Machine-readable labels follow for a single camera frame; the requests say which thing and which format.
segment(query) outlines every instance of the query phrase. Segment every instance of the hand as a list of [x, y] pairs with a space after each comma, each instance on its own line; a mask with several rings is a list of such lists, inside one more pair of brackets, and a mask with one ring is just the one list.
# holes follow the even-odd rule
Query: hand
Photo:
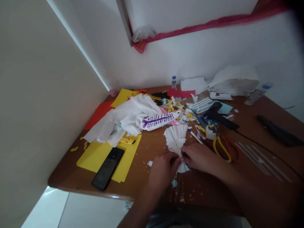
[[189, 156], [183, 157], [186, 164], [217, 177], [231, 167], [228, 162], [213, 153], [204, 144], [194, 143], [190, 146], [183, 146], [181, 151]]
[[153, 189], [160, 197], [173, 180], [177, 168], [182, 161], [183, 158], [170, 151], [156, 157], [151, 167], [148, 187]]

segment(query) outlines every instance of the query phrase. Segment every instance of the glue bottle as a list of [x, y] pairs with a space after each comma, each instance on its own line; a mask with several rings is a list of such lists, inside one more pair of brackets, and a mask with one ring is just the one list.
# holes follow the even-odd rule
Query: glue bottle
[[175, 75], [172, 76], [172, 89], [176, 90], [176, 76]]
[[247, 101], [245, 101], [246, 105], [253, 105], [255, 101], [260, 99], [268, 90], [271, 89], [273, 86], [273, 83], [267, 82], [263, 84], [260, 88], [258, 88], [250, 97]]

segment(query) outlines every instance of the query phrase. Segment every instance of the purple marker drawing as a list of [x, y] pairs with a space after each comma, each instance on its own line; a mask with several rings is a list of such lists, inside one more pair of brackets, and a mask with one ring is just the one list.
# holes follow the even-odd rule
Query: purple marker drawing
[[143, 130], [151, 131], [170, 123], [172, 120], [178, 118], [180, 114], [181, 111], [177, 111], [167, 112], [158, 116], [147, 117], [146, 119], [141, 121], [140, 127]]

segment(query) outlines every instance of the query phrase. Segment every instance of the light blue paper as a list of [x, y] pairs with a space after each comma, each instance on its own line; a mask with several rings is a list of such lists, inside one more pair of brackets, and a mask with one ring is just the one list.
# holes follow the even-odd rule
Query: light blue paper
[[220, 102], [220, 103], [223, 106], [219, 109], [219, 111], [218, 111], [219, 114], [227, 115], [231, 111], [231, 109], [233, 108], [232, 106], [227, 105], [225, 103], [222, 103], [222, 102]]

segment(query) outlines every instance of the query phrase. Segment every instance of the person's left hand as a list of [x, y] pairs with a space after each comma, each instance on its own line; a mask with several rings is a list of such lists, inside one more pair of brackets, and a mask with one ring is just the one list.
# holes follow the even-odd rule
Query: person's left hand
[[173, 180], [181, 162], [183, 162], [183, 158], [170, 151], [156, 157], [151, 167], [148, 187], [161, 196]]

